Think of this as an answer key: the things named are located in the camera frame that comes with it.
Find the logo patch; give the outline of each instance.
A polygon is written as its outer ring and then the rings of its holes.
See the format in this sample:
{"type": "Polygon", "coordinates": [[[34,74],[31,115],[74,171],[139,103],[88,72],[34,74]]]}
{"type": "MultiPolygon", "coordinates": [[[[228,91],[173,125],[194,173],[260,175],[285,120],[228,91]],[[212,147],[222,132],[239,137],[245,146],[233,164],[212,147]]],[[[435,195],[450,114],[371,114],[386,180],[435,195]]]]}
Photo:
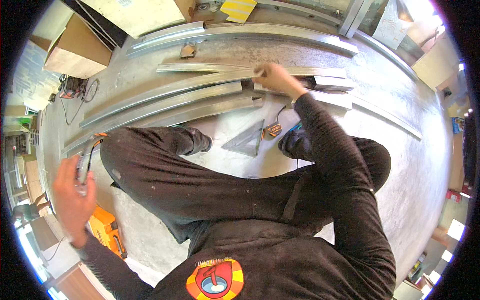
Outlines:
{"type": "Polygon", "coordinates": [[[199,261],[186,287],[197,300],[231,300],[243,288],[243,271],[231,258],[199,261]]]}

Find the black long-sleeve shirt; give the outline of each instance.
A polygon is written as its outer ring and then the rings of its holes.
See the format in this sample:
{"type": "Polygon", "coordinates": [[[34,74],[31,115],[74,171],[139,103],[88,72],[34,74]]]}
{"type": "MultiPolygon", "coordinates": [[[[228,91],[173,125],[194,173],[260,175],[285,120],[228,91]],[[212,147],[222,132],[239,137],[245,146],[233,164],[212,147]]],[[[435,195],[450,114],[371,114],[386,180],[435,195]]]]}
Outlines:
{"type": "Polygon", "coordinates": [[[309,94],[295,110],[329,187],[335,246],[250,219],[214,223],[155,288],[92,235],[82,261],[117,299],[391,299],[395,260],[358,148],[309,94]]]}

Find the tape measure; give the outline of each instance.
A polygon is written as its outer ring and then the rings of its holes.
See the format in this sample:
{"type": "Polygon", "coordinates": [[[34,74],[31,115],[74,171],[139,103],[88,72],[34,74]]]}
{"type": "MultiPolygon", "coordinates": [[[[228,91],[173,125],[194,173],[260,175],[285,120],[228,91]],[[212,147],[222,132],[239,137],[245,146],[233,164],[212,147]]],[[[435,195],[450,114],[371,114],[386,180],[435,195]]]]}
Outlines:
{"type": "Polygon", "coordinates": [[[278,116],[280,115],[280,113],[281,113],[286,107],[287,107],[286,105],[283,106],[282,109],[277,113],[275,123],[269,124],[269,125],[267,125],[267,127],[265,127],[265,130],[267,130],[267,132],[268,132],[269,135],[271,135],[271,136],[277,136],[277,135],[281,134],[281,132],[282,132],[282,125],[278,122],[278,116]]]}

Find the hand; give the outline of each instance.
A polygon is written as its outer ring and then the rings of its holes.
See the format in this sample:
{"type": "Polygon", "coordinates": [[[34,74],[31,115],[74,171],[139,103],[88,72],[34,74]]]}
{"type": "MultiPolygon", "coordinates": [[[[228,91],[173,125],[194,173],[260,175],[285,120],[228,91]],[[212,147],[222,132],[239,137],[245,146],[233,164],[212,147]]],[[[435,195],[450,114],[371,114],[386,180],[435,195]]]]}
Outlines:
{"type": "Polygon", "coordinates": [[[93,172],[89,171],[85,181],[87,195],[82,196],[75,187],[79,184],[76,178],[76,166],[79,156],[75,155],[61,161],[57,177],[53,182],[55,194],[54,206],[60,224],[70,242],[81,248],[87,241],[85,224],[96,206],[96,184],[93,172]]]}
{"type": "Polygon", "coordinates": [[[253,71],[261,73],[260,77],[252,78],[253,82],[272,91],[284,92],[293,100],[297,100],[301,95],[307,93],[307,89],[280,65],[265,63],[257,66],[253,71]]]}

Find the metal frame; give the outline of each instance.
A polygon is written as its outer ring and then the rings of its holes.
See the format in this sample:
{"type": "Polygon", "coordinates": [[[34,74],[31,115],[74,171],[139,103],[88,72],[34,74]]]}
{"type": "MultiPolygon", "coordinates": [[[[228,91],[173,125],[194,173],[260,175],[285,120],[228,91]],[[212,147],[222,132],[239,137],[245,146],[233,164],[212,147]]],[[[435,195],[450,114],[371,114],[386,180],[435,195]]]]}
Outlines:
{"type": "Polygon", "coordinates": [[[324,34],[318,31],[278,24],[245,23],[237,26],[215,26],[206,28],[201,33],[170,36],[158,42],[138,47],[136,49],[131,48],[127,51],[127,56],[133,57],[149,51],[183,44],[185,42],[197,42],[205,39],[252,37],[297,40],[327,47],[348,56],[354,56],[359,52],[355,45],[340,41],[337,36],[324,34]]]}
{"type": "MultiPolygon", "coordinates": [[[[344,69],[336,68],[315,68],[315,67],[287,67],[287,71],[293,76],[336,76],[346,77],[344,69]]],[[[193,78],[188,78],[173,82],[171,84],[159,86],[149,91],[143,92],[136,96],[120,101],[93,116],[90,116],[80,122],[80,127],[85,127],[93,122],[103,119],[106,116],[118,113],[124,109],[139,105],[141,103],[157,99],[160,97],[169,96],[174,93],[185,92],[193,90],[202,86],[214,85],[219,83],[226,83],[255,77],[253,69],[245,69],[231,72],[219,72],[207,75],[201,75],[193,78]]]]}
{"type": "Polygon", "coordinates": [[[140,48],[145,45],[148,45],[172,36],[181,36],[185,34],[190,34],[192,32],[202,32],[204,31],[204,28],[205,28],[205,23],[203,21],[198,21],[198,22],[192,22],[192,23],[173,26],[167,29],[158,30],[134,40],[132,42],[131,48],[132,49],[140,48]]]}
{"type": "MultiPolygon", "coordinates": [[[[257,92],[265,92],[265,93],[270,93],[275,95],[287,96],[287,94],[282,92],[270,91],[269,89],[264,88],[261,84],[255,84],[253,86],[253,90],[257,92]]],[[[352,101],[348,100],[347,97],[345,97],[344,93],[329,94],[329,93],[324,93],[320,91],[310,90],[309,94],[312,95],[312,97],[317,101],[332,104],[341,108],[345,108],[347,110],[353,109],[352,101]]]]}
{"type": "MultiPolygon", "coordinates": [[[[244,97],[242,95],[227,101],[225,101],[224,99],[214,99],[213,101],[198,101],[191,105],[186,105],[177,109],[171,109],[161,112],[155,116],[150,115],[149,118],[143,121],[136,119],[137,122],[134,122],[132,126],[138,128],[153,126],[173,126],[191,120],[213,116],[237,109],[261,107],[261,103],[261,99],[253,100],[252,97],[244,97]]],[[[66,155],[67,157],[70,157],[73,154],[77,154],[78,151],[72,152],[72,150],[78,149],[84,143],[81,142],[82,140],[84,140],[84,137],[90,137],[90,135],[86,134],[77,141],[74,141],[64,147],[60,152],[60,155],[66,155]]]]}
{"type": "Polygon", "coordinates": [[[415,135],[419,139],[423,138],[423,135],[418,130],[414,129],[413,127],[411,127],[410,125],[405,123],[403,120],[400,120],[399,118],[395,117],[391,113],[383,110],[382,108],[380,108],[380,107],[378,107],[378,106],[376,106],[376,105],[374,105],[370,102],[367,102],[367,101],[365,101],[365,100],[363,100],[363,99],[361,99],[361,98],[359,98],[355,95],[352,95],[352,94],[350,94],[350,95],[353,96],[353,100],[352,100],[353,104],[358,105],[361,108],[369,110],[369,111],[373,112],[374,114],[377,114],[377,115],[395,123],[396,125],[405,129],[409,133],[415,135]]]}
{"type": "Polygon", "coordinates": [[[415,71],[412,70],[409,65],[407,65],[400,57],[398,57],[398,55],[396,55],[392,50],[387,48],[387,46],[385,46],[384,44],[380,43],[373,37],[360,30],[355,31],[355,35],[353,37],[385,56],[388,60],[390,60],[397,67],[399,67],[406,75],[408,75],[413,81],[417,81],[419,79],[415,71]]]}
{"type": "Polygon", "coordinates": [[[350,4],[347,8],[347,15],[342,23],[342,25],[338,28],[338,33],[341,35],[346,35],[347,31],[350,29],[353,20],[357,17],[357,14],[360,10],[362,4],[367,0],[350,0],[350,4]]]}
{"type": "Polygon", "coordinates": [[[330,90],[330,91],[351,91],[357,85],[348,78],[335,78],[327,76],[314,76],[314,90],[330,90]]]}
{"type": "Polygon", "coordinates": [[[296,14],[302,17],[306,17],[310,20],[320,21],[333,26],[339,25],[341,23],[339,19],[329,16],[328,14],[314,11],[309,8],[290,4],[290,3],[284,3],[284,2],[272,1],[272,0],[257,0],[256,7],[273,9],[280,12],[285,11],[291,14],[296,14]]]}
{"type": "Polygon", "coordinates": [[[110,122],[103,123],[99,126],[96,126],[94,130],[90,130],[90,132],[84,134],[82,137],[64,146],[64,148],[61,151],[61,154],[68,152],[82,145],[83,143],[86,143],[90,139],[90,137],[96,132],[108,132],[120,126],[131,123],[135,120],[146,118],[148,116],[158,114],[162,111],[176,108],[182,105],[186,105],[191,102],[198,101],[200,99],[210,98],[214,96],[222,96],[222,95],[233,94],[233,93],[241,93],[241,92],[242,92],[241,83],[240,81],[237,81],[237,82],[231,82],[227,84],[214,85],[211,87],[206,87],[203,89],[183,93],[177,96],[170,97],[168,99],[164,99],[162,101],[152,103],[150,105],[141,107],[139,109],[127,111],[126,113],[121,114],[120,116],[112,119],[110,122]]]}
{"type": "Polygon", "coordinates": [[[156,72],[230,72],[251,69],[250,67],[238,65],[226,65],[216,63],[202,63],[202,62],[179,62],[179,63],[161,63],[158,65],[156,72]]]}

